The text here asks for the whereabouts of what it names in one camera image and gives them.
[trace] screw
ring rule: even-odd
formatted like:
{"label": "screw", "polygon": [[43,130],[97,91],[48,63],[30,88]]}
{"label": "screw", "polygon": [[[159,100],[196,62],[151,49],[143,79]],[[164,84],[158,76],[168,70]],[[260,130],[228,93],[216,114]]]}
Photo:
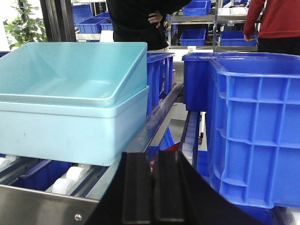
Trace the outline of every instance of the screw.
{"label": "screw", "polygon": [[81,221],[83,219],[81,214],[76,214],[74,218],[75,218],[76,221]]}

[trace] red sleeve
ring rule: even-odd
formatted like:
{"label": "red sleeve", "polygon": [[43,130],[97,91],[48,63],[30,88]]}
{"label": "red sleeve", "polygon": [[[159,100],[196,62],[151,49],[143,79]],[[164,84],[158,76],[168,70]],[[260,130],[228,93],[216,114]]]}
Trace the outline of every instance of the red sleeve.
{"label": "red sleeve", "polygon": [[255,23],[261,13],[266,0],[251,0],[248,15],[244,26],[244,34],[250,35],[256,32]]}

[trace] hand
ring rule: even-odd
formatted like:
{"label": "hand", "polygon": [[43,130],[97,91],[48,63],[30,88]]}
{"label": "hand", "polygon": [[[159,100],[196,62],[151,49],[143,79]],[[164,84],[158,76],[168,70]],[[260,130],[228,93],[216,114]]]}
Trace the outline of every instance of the hand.
{"label": "hand", "polygon": [[254,40],[254,36],[252,34],[244,34],[244,39],[246,41],[253,41]]}
{"label": "hand", "polygon": [[149,17],[150,18],[148,19],[148,21],[150,23],[157,23],[156,28],[158,28],[160,26],[160,21],[163,18],[161,13],[159,11],[155,11],[154,13],[150,13]]}

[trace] light blue plastic tray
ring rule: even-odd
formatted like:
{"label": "light blue plastic tray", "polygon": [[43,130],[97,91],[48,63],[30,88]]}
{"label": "light blue plastic tray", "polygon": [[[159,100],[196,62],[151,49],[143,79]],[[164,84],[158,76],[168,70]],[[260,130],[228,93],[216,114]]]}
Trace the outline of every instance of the light blue plastic tray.
{"label": "light blue plastic tray", "polygon": [[147,85],[146,43],[29,43],[0,60],[0,101],[109,107]]}
{"label": "light blue plastic tray", "polygon": [[109,108],[0,102],[1,153],[108,166],[145,123],[148,91]]}

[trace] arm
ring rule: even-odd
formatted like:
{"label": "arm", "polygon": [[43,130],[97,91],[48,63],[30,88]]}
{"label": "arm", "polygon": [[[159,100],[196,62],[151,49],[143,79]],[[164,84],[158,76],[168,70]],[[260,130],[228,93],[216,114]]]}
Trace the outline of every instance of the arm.
{"label": "arm", "polygon": [[266,0],[251,0],[248,15],[244,26],[244,38],[246,41],[251,41],[251,34],[256,33],[255,23],[261,13]]}
{"label": "arm", "polygon": [[149,14],[150,18],[148,20],[150,23],[157,23],[156,28],[158,28],[160,26],[160,21],[164,16],[180,10],[190,1],[191,0],[164,0],[160,3],[158,10]]}
{"label": "arm", "polygon": [[248,3],[248,0],[242,0],[240,2],[238,2],[238,4],[236,4],[234,7],[245,7]]}

